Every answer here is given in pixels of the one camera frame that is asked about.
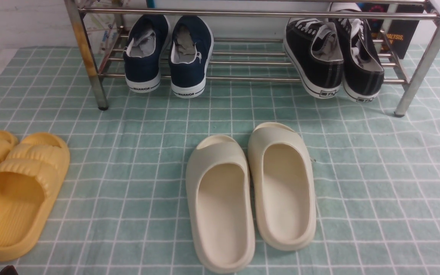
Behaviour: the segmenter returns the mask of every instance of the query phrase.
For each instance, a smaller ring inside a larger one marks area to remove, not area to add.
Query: canvas sneaker
[[[344,59],[333,23],[315,18],[291,18],[283,45],[307,92],[329,99],[339,91]]]
[[[332,12],[361,12],[356,3],[331,3]],[[352,101],[370,102],[377,97],[384,79],[384,69],[378,58],[365,19],[329,19],[337,28],[344,56],[344,89]]]
[[[183,16],[173,30],[169,53],[171,89],[182,99],[203,93],[213,52],[213,33],[198,16]]]
[[[131,91],[145,93],[159,87],[160,56],[171,40],[170,29],[164,15],[142,15],[133,25],[123,51]]]

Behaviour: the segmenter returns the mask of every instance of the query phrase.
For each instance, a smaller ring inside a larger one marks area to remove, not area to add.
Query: shoe sole
[[[130,88],[131,92],[136,92],[138,94],[146,94],[147,92],[152,92],[153,90],[157,89],[160,84],[161,74],[160,70],[157,75],[149,81],[146,82],[133,82],[131,80],[128,80],[128,78],[125,78],[127,81],[127,85]]]
[[[371,102],[373,99],[375,99],[379,91],[376,94],[372,95],[361,95],[355,92],[351,87],[349,87],[349,84],[347,84],[346,75],[342,77],[342,83],[344,85],[344,90],[346,91],[346,94],[349,96],[349,99],[354,102],[358,103],[368,103]]]
[[[212,39],[212,43],[210,45],[210,50],[208,52],[208,58],[206,59],[206,64],[205,64],[205,76],[203,77],[203,80],[201,80],[201,82],[199,84],[194,85],[192,87],[178,87],[178,86],[174,85],[174,83],[171,81],[171,89],[173,90],[174,95],[181,98],[181,99],[192,99],[194,97],[201,95],[203,93],[203,91],[205,90],[206,70],[208,70],[208,64],[210,64],[210,59],[212,57],[214,38],[213,38],[213,32],[210,29],[210,26],[208,26],[208,24],[205,21],[203,21],[203,23],[205,23],[206,28],[208,28],[208,31],[210,32],[210,37]]]
[[[296,59],[295,54],[293,54],[290,46],[288,46],[288,42],[286,41],[286,31],[285,37],[283,38],[283,47],[285,48],[287,56],[291,59],[293,65],[295,65],[295,68],[298,71],[298,74],[300,75],[300,78],[302,80],[303,87],[309,93],[309,95],[316,97],[317,99],[331,99],[335,96],[335,94],[337,94],[337,92],[339,92],[340,85],[332,88],[319,87],[307,78],[307,75],[303,71],[302,66]]]
[[[159,55],[159,72],[157,73],[157,75],[149,81],[145,81],[145,82],[133,82],[132,80],[128,80],[128,78],[125,76],[125,80],[127,81],[127,85],[130,88],[131,92],[136,92],[138,94],[146,94],[147,92],[152,92],[153,90],[157,89],[160,85],[160,80],[161,80],[161,73],[160,73],[160,58],[162,56],[162,54],[164,54],[164,51],[169,47],[170,43],[171,43],[171,38],[173,37],[172,35],[172,31],[171,31],[171,23],[169,23],[169,20],[167,19],[166,16],[164,16],[164,18],[166,19],[167,22],[167,28],[168,28],[168,34],[166,37],[166,41],[164,41],[164,45],[162,46],[160,55]]]

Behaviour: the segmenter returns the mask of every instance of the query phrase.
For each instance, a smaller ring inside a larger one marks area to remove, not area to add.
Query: cream slide sandal
[[[315,235],[315,191],[307,147],[290,127],[258,125],[249,139],[259,232],[272,247],[291,251]]]
[[[66,143],[49,133],[26,137],[0,163],[0,261],[38,241],[70,162]]]
[[[195,148],[186,193],[199,261],[216,273],[245,268],[254,256],[254,222],[248,164],[234,139],[209,136]]]

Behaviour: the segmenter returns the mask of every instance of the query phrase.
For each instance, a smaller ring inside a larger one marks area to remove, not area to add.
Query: shoe rack
[[[91,82],[91,88],[96,97],[96,102],[100,110],[108,109],[108,102],[102,85],[102,80],[105,77],[124,78],[124,73],[109,73],[108,68],[111,62],[123,61],[123,43],[128,38],[128,31],[123,24],[123,14],[163,14],[166,16],[173,15],[197,15],[197,16],[220,16],[220,17],[276,17],[276,18],[360,18],[360,19],[383,19],[383,27],[379,35],[379,39],[375,39],[374,43],[377,49],[380,45],[388,45],[390,52],[379,54],[381,63],[384,68],[393,68],[396,76],[393,78],[386,78],[384,84],[387,85],[402,85],[404,89],[403,96],[396,107],[394,115],[396,117],[403,117],[407,112],[414,96],[421,86],[424,77],[426,76],[430,66],[432,65],[436,55],[440,50],[440,11],[434,5],[435,0],[362,0],[357,2],[381,3],[390,4],[388,12],[386,13],[341,13],[341,12],[269,12],[269,11],[227,11],[227,10],[190,10],[190,9],[131,9],[121,7],[120,0],[112,0],[112,5],[109,7],[90,7],[86,6],[88,1],[84,1],[84,6],[79,6],[77,0],[64,0],[69,14],[69,18],[74,30],[79,49],[81,51],[82,59]],[[308,0],[288,0],[291,2],[305,2]],[[354,0],[321,0],[323,2],[354,2]],[[397,5],[423,5],[425,13],[396,13]],[[115,22],[118,28],[118,35],[111,43],[111,47],[105,52],[101,64],[98,66],[89,44],[89,38],[84,26],[84,17],[89,13],[114,14]],[[431,20],[436,28],[433,36],[425,49],[425,52],[417,65],[412,76],[405,72],[400,59],[393,50],[385,30],[388,29],[392,19],[399,20]],[[240,43],[282,43],[281,39],[241,39],[241,38],[217,38],[215,42],[240,42]],[[285,57],[284,52],[248,52],[248,51],[214,51],[212,65],[228,65],[228,66],[293,66],[288,61],[232,61],[225,57]],[[170,78],[168,75],[162,75],[163,78]],[[300,82],[299,78],[288,77],[242,77],[242,76],[225,76],[225,75],[208,75],[209,80],[216,81],[263,81],[263,82]]]

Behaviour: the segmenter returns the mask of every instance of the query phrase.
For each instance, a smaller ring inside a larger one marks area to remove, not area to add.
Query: beige slipper
[[[242,148],[229,136],[209,136],[186,168],[194,249],[216,273],[234,273],[252,260],[254,222],[249,170]]]
[[[297,250],[315,235],[315,191],[307,147],[289,127],[266,122],[248,145],[259,232],[272,247]]]

